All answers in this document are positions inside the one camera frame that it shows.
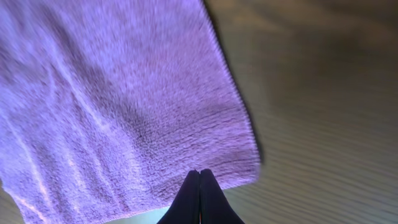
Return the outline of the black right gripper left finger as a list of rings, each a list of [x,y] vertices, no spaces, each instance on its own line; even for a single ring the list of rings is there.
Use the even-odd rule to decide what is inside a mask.
[[[200,223],[200,174],[191,170],[158,224]]]

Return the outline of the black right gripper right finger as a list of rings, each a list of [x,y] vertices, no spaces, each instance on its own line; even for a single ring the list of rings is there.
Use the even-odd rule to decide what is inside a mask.
[[[200,172],[200,213],[201,224],[244,224],[210,169]]]

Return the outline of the purple microfiber cloth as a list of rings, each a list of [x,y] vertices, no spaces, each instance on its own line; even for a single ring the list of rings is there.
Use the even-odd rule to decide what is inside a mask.
[[[167,207],[202,169],[223,189],[260,169],[202,1],[1,2],[1,180],[26,223]]]

